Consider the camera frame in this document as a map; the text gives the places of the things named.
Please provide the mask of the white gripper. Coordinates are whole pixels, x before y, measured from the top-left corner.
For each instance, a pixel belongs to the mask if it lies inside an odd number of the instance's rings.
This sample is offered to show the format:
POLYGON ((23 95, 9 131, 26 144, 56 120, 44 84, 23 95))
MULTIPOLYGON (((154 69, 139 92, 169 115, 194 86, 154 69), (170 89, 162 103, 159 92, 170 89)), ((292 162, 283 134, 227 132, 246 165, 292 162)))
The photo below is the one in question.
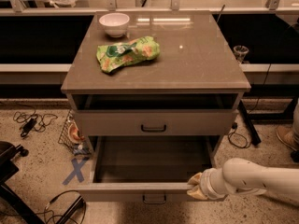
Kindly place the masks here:
POLYGON ((210 168, 199 172, 188 180, 189 185, 196 185, 187 194, 196 200, 218 200, 229 194, 222 169, 210 168))

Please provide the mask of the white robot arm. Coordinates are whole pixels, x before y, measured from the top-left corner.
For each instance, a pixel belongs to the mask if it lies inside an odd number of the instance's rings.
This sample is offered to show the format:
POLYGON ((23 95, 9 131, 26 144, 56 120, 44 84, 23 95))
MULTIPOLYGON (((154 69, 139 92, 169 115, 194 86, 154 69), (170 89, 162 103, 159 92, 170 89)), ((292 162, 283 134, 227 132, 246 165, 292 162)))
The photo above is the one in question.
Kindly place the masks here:
POLYGON ((197 200, 218 200, 227 195, 261 195, 267 191, 299 201, 299 170, 265 167, 232 158, 221 168, 192 176, 187 194, 197 200))

